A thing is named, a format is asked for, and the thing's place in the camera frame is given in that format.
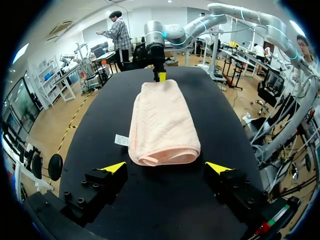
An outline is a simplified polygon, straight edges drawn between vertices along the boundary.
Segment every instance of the folded towel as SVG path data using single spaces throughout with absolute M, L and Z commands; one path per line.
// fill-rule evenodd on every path
M 133 105 L 129 156 L 138 165 L 188 164 L 200 142 L 186 100 L 174 80 L 146 82 Z

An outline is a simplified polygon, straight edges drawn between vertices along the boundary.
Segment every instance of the computer monitor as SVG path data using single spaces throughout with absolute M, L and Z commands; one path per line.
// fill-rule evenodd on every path
M 102 49 L 102 47 L 98 47 L 97 49 L 93 50 L 93 53 L 94 53 L 96 58 L 99 58 L 103 54 L 105 54 L 105 51 Z
M 94 50 L 96 50 L 96 49 L 98 49 L 98 48 L 100 48 L 100 44 L 97 45 L 97 46 L 94 46 L 94 47 L 92 47 L 92 48 L 90 48 L 90 49 L 91 49 L 91 51 L 93 52 Z

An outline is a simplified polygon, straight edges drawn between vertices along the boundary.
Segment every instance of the black table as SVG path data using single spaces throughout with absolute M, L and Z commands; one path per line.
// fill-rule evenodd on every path
M 86 228 L 109 240 L 239 239 L 247 227 L 220 205 L 203 180 L 205 162 L 239 168 L 262 189 L 257 160 L 241 122 L 205 71 L 167 67 L 167 79 L 178 83 L 201 143 L 193 163 L 139 166 L 128 148 L 114 144 L 115 134 L 128 136 L 134 100 L 151 69 L 115 74 L 84 115 L 64 163 L 60 196 L 91 168 L 126 161 L 128 181 L 113 205 L 106 205 Z

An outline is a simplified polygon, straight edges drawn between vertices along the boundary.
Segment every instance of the person with glasses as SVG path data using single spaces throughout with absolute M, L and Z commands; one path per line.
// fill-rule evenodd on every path
M 316 62 L 317 59 L 313 55 L 312 49 L 308 43 L 307 38 L 302 35 L 298 35 L 296 37 L 296 41 L 301 53 L 304 56 L 304 60 L 306 61 L 306 63 L 317 70 L 318 69 L 318 64 Z M 292 79 L 297 83 L 297 85 L 295 86 L 293 92 L 285 98 L 285 100 L 283 101 L 282 105 L 280 106 L 276 114 L 268 120 L 268 123 L 270 126 L 274 124 L 279 119 L 281 114 L 283 114 L 286 111 L 286 109 L 290 107 L 290 105 L 296 100 L 296 98 L 298 98 L 297 102 L 291 106 L 290 110 L 287 112 L 286 115 L 283 115 L 281 117 L 280 121 L 285 119 L 288 115 L 289 115 L 288 120 L 292 118 L 292 116 L 295 114 L 295 112 L 299 108 L 299 104 L 298 104 L 300 102 L 299 99 L 303 99 L 307 94 L 310 84 L 307 83 L 304 86 L 305 82 L 309 79 L 309 77 L 305 74 L 305 72 L 302 71 L 301 69 L 295 69 L 294 74 L 292 74 Z

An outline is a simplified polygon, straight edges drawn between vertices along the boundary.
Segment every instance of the white tag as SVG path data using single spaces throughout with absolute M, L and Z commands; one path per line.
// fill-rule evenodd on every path
M 129 138 L 126 136 L 121 136 L 121 135 L 116 134 L 115 139 L 114 139 L 114 143 L 128 147 L 129 146 Z

